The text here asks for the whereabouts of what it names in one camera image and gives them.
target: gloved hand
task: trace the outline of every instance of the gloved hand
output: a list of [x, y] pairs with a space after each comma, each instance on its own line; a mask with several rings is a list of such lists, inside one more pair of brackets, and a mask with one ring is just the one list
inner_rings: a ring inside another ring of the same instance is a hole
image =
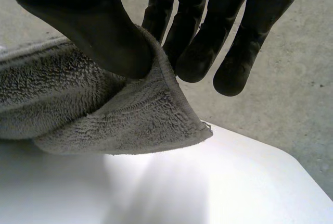
[[120, 0], [16, 0], [59, 30], [102, 68], [140, 79], [150, 70], [147, 42]]
[[[149, 0], [143, 27], [163, 39], [174, 0]], [[233, 44], [214, 77], [215, 89], [226, 96], [239, 94], [271, 27], [294, 0], [247, 0]], [[177, 15], [163, 46], [176, 74], [198, 82], [208, 72], [224, 44], [244, 0], [179, 0]]]

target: microfiber towel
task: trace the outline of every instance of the microfiber towel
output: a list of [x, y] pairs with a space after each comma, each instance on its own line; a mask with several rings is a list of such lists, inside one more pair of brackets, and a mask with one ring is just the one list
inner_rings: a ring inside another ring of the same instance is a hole
[[140, 30], [154, 56], [142, 80], [102, 70], [65, 37], [1, 52], [0, 139], [53, 154], [144, 154], [211, 137], [160, 44]]

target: plush fabric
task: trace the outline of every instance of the plush fabric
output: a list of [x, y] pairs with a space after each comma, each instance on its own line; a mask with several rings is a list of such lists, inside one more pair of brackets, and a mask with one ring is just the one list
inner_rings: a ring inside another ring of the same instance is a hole
[[54, 154], [143, 154], [212, 136], [141, 31], [155, 59], [136, 81], [100, 69], [64, 37], [0, 53], [0, 139], [33, 139]]

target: gray concrete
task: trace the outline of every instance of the gray concrete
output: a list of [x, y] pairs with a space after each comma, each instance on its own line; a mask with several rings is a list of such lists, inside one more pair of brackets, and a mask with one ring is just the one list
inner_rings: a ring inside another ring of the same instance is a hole
[[[0, 0], [0, 46], [59, 34], [14, 0]], [[123, 0], [140, 24], [147, 0]], [[274, 26], [245, 90], [227, 98], [212, 78], [239, 25], [207, 77], [180, 82], [197, 114], [206, 121], [280, 148], [295, 157], [333, 198], [333, 0], [296, 0]]]

